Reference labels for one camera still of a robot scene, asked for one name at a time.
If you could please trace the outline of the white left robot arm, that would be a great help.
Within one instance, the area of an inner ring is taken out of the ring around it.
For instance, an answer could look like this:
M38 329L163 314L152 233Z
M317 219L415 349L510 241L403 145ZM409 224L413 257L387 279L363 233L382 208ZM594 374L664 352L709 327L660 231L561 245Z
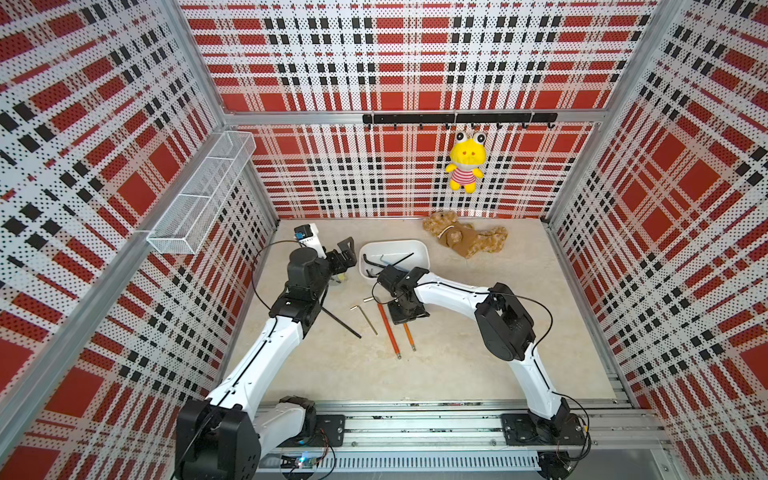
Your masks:
M316 429L313 402L287 397L266 414L258 408L290 354L323 308L331 279L357 263L354 241L327 251L317 235L289 256L287 281L256 342L203 400L189 400L176 423L176 479L250 479L263 457Z

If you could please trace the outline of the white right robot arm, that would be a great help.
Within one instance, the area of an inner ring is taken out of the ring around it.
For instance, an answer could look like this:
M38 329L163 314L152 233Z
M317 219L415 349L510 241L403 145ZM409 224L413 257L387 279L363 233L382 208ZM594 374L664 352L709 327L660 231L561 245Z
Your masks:
M396 323L428 317L430 305L476 322L486 349L510 367L525 395L523 425L533 432L518 433L518 443L590 445L587 418L573 413L569 397L556 391L538 352L534 320L507 285L465 285L422 267L406 272L394 266L378 273L375 283L390 294L387 306Z

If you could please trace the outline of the orange handled hex key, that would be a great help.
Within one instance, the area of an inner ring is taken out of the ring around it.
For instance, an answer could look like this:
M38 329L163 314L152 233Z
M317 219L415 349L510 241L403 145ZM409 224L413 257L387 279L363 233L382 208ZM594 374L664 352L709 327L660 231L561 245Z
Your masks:
M415 340L413 338L412 332L410 330L410 327L408 326L408 323L403 323L402 326L404 328L404 331L405 331L405 334L407 336L407 339L408 339L408 342L409 342L411 350L413 352L416 352L417 351L417 347L416 347Z

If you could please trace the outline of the short black hex key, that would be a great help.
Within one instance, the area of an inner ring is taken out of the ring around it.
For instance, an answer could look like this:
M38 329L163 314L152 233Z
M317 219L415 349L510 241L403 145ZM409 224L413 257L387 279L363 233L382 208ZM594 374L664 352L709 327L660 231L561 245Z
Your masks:
M376 279L378 275L387 267L381 260L373 261L367 254L362 256L361 275L367 279Z

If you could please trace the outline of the red handled hex key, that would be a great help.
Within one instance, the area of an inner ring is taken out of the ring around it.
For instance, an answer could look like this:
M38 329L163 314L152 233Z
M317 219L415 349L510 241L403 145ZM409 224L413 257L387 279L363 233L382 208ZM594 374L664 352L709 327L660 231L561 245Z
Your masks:
M392 348L393 348L393 351L394 351L394 353L396 355L396 358L398 360L401 360L402 359L402 354L401 354L401 351L400 351L399 346L397 344L396 338L394 336L394 333L393 333L392 327L390 325L389 319L387 317L384 305L381 304L378 300L376 300L373 296L366 297L366 298L364 298L363 301L364 301L364 303L371 303L371 302L375 303L376 306L378 307L380 316L382 318L384 327L385 327L386 332L387 332L387 336L388 336L388 338L390 340L390 343L392 345Z

